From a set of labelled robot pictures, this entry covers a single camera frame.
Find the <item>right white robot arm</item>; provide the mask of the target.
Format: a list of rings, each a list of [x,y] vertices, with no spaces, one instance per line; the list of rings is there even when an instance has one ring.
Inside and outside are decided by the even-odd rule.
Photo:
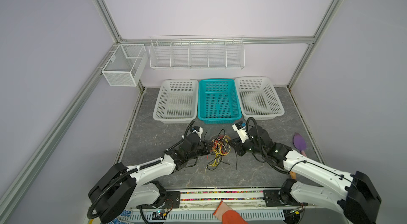
[[[229,144],[237,155],[251,153],[282,174],[299,174],[316,183],[311,186],[287,179],[279,192],[284,204],[314,204],[342,213],[353,224],[376,223],[382,200],[368,175],[339,171],[314,161],[272,141],[268,132],[257,125],[248,127],[240,121],[232,128],[238,138]]]

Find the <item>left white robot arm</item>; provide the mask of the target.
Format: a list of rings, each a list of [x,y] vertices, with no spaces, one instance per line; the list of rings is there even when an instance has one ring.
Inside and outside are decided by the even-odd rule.
[[[165,206],[167,191],[157,179],[186,168],[190,160],[209,155],[210,148],[210,143],[194,130],[186,132],[155,160],[135,166],[121,162],[113,165],[88,194],[91,205],[87,218],[107,224],[130,207]]]

